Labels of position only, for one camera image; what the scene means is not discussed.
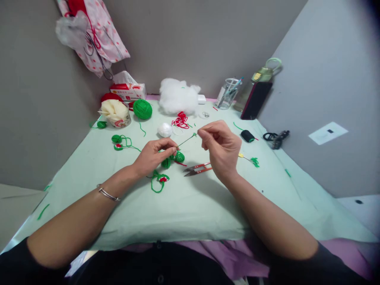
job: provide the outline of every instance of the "white ball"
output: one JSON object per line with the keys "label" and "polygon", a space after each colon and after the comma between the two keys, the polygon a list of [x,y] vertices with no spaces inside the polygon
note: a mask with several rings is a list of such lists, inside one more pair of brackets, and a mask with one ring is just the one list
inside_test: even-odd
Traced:
{"label": "white ball", "polygon": [[168,123],[162,123],[158,128],[157,132],[161,137],[169,137],[173,133],[173,127]]}

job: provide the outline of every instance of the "person's left hand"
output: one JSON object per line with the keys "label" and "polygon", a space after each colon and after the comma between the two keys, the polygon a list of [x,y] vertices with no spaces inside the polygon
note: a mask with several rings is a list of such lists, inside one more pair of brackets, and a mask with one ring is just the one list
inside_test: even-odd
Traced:
{"label": "person's left hand", "polygon": [[147,176],[155,170],[159,164],[169,156],[176,155],[179,147],[170,138],[149,141],[142,149],[136,161],[132,164],[133,170],[139,178]]}

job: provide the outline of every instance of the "bottle handle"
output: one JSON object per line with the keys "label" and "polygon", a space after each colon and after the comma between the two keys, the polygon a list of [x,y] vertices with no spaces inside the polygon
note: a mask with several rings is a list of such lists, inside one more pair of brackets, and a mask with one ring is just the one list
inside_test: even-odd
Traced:
{"label": "bottle handle", "polygon": [[269,63],[270,61],[277,61],[277,62],[278,62],[277,66],[273,69],[273,72],[275,72],[277,69],[279,69],[280,66],[282,65],[282,61],[281,61],[279,58],[271,57],[270,59],[268,59],[268,60],[266,61],[266,63],[265,63],[265,67],[268,67],[268,63]]}

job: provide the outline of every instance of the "black thread spool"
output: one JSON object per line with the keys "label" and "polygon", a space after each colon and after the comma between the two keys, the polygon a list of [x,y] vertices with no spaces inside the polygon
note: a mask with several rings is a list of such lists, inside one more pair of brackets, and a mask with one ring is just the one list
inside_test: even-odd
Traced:
{"label": "black thread spool", "polygon": [[248,130],[242,131],[240,135],[247,143],[255,140],[255,137]]}

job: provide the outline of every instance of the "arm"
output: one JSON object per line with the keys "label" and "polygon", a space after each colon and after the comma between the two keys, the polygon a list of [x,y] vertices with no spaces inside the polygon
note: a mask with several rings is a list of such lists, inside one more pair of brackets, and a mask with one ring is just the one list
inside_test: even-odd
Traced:
{"label": "arm", "polygon": [[[114,197],[122,197],[140,178],[176,151],[177,144],[169,138],[150,141],[133,165],[116,172],[101,187]],[[99,235],[117,204],[98,189],[92,190],[28,238],[30,253],[47,268],[70,264]]]}
{"label": "arm", "polygon": [[210,152],[215,174],[238,201],[252,229],[267,248],[278,256],[294,260],[314,256],[318,242],[313,236],[237,173],[241,139],[226,123],[210,123],[199,129],[198,134],[202,147]]}

